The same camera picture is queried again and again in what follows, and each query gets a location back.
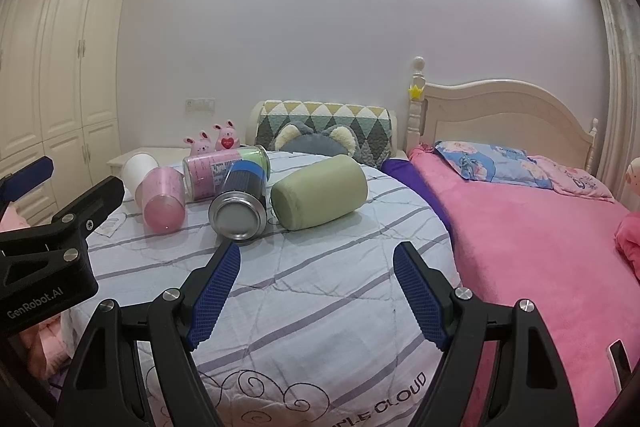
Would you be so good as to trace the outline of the pink lined clear plastic cup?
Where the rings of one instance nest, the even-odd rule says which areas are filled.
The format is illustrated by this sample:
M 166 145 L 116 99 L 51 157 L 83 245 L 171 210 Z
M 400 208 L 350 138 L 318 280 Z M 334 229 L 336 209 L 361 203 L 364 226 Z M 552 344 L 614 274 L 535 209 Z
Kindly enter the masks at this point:
M 154 233 L 177 232 L 186 217 L 183 174 L 172 167 L 151 169 L 138 185 L 136 202 L 145 226 Z

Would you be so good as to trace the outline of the green foam cup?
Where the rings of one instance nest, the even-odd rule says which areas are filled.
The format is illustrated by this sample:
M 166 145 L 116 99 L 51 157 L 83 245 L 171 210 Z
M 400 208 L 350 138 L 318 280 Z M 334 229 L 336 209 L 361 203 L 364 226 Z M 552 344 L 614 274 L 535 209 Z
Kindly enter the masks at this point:
M 273 184 L 271 207 L 288 231 L 325 225 L 368 199 L 367 177 L 355 159 L 338 155 L 292 172 Z

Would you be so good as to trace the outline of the left pink bunny toy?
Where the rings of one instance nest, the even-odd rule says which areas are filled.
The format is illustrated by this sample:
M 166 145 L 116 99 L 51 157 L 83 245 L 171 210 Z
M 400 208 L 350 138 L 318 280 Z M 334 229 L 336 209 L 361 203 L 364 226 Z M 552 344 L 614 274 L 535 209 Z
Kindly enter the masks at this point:
M 200 134 L 196 138 L 186 136 L 183 139 L 183 142 L 190 146 L 191 156 L 204 155 L 214 149 L 212 141 L 210 141 L 208 134 L 204 130 L 201 130 Z

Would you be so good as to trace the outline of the pink bunny toy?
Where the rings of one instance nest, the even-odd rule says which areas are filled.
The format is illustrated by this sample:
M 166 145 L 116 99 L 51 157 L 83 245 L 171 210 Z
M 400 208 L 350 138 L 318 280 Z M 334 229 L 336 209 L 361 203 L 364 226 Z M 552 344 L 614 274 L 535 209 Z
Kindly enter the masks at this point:
M 200 134 L 196 138 L 186 136 L 183 139 L 183 142 L 190 146 L 191 156 L 204 155 L 214 149 L 212 141 L 210 141 L 208 134 L 204 130 L 201 130 Z
M 233 150 L 241 146 L 238 130 L 231 120 L 225 124 L 214 124 L 214 129 L 218 131 L 215 150 Z

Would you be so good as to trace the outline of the blue black metal can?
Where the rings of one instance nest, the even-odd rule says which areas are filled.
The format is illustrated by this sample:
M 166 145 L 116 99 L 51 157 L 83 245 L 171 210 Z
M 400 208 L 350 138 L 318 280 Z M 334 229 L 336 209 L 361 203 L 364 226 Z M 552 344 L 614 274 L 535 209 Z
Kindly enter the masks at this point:
M 267 223 L 266 184 L 266 172 L 256 162 L 235 161 L 219 194 L 209 205 L 212 228 L 237 242 L 262 234 Z

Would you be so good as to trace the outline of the right pink bunny toy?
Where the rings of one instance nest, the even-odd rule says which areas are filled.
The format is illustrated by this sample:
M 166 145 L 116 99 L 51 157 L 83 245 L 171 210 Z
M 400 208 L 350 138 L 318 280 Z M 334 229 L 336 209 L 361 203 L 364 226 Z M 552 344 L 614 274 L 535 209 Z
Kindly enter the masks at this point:
M 238 130 L 231 120 L 225 124 L 214 124 L 214 129 L 218 131 L 215 150 L 233 150 L 241 146 Z

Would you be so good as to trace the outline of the pink plush toy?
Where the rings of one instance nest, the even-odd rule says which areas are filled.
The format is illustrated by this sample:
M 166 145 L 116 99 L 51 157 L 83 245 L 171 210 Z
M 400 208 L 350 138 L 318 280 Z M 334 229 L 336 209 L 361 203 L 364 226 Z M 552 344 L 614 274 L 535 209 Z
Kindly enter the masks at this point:
M 640 158 L 634 158 L 629 164 L 625 179 L 634 194 L 639 194 Z M 640 216 L 638 211 L 628 213 L 620 221 L 615 236 L 616 249 L 626 258 L 628 265 L 634 270 L 637 280 L 640 280 Z

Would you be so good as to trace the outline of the cream wardrobe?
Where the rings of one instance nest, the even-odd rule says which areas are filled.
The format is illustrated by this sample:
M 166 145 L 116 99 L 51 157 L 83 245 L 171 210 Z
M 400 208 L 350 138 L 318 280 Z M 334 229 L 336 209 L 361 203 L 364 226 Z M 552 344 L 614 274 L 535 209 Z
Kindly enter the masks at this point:
M 111 172 L 124 0 L 1 0 L 1 172 L 54 173 L 16 202 L 39 225 Z

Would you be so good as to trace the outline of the pink printed pillow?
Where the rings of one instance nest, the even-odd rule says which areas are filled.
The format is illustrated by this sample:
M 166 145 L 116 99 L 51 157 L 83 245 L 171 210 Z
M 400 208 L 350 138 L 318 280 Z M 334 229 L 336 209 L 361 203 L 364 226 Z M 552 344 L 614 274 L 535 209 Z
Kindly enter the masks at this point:
M 529 159 L 544 170 L 556 193 L 602 200 L 602 202 L 615 202 L 608 187 L 587 171 L 558 164 L 544 156 L 530 156 Z

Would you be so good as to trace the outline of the white striped folded quilt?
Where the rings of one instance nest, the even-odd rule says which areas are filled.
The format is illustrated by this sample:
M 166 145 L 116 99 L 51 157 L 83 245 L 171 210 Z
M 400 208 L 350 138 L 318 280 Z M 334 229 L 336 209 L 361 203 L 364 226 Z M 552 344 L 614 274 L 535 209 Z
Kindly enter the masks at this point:
M 241 269 L 212 337 L 192 353 L 226 426 L 408 426 L 442 355 L 424 339 L 393 270 L 400 242 L 460 284 L 450 236 L 425 200 L 361 167 L 368 198 L 309 230 L 240 246 Z M 146 303 L 213 256 L 209 201 L 188 202 L 180 231 L 158 235 L 125 193 L 107 232 L 89 237 L 98 293 L 62 314 L 72 355 L 98 303 Z

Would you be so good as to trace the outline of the blue cartoon pillow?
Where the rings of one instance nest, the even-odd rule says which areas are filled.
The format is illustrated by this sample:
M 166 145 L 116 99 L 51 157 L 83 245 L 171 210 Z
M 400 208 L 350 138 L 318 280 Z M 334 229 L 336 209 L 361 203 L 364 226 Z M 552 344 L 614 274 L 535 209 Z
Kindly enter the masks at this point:
M 552 190 L 548 174 L 524 150 L 494 144 L 438 141 L 435 152 L 466 181 Z

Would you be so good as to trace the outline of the purple blanket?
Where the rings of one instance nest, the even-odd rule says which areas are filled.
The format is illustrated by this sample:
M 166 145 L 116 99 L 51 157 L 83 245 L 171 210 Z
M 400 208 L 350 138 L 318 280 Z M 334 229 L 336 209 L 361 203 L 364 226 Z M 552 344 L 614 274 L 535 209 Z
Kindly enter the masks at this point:
M 407 159 L 390 158 L 386 159 L 381 166 L 381 171 L 396 179 L 405 186 L 411 188 L 413 192 L 420 195 L 428 205 L 432 207 L 439 220 L 449 233 L 449 237 L 454 241 L 454 230 L 448 213 L 431 187 L 423 180 L 420 172 Z

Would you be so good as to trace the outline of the cream wooden headboard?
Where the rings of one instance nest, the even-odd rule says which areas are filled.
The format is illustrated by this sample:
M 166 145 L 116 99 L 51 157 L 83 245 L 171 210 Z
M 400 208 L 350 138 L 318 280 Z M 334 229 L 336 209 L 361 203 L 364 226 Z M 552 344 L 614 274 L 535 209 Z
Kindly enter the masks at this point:
M 599 121 L 585 130 L 549 91 L 514 79 L 474 80 L 455 86 L 429 83 L 425 61 L 412 60 L 412 84 L 422 98 L 409 98 L 405 150 L 438 140 L 469 141 L 520 148 L 561 165 L 594 173 Z

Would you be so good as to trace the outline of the yellow star sticker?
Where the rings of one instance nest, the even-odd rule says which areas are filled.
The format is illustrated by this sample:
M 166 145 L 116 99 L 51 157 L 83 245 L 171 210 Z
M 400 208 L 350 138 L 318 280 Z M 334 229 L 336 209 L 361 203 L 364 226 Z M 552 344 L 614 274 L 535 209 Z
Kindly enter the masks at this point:
M 422 98 L 424 88 L 418 86 L 417 84 L 412 84 L 408 89 L 409 98 L 411 101 L 419 101 Z

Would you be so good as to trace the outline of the cream curtain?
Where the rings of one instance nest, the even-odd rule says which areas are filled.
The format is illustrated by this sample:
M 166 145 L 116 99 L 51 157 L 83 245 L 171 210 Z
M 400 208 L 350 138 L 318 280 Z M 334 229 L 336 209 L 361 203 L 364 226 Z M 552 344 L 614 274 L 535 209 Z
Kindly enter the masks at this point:
M 639 209 L 626 182 L 639 157 L 639 5 L 636 0 L 599 0 L 608 49 L 608 116 L 597 174 L 624 206 Z

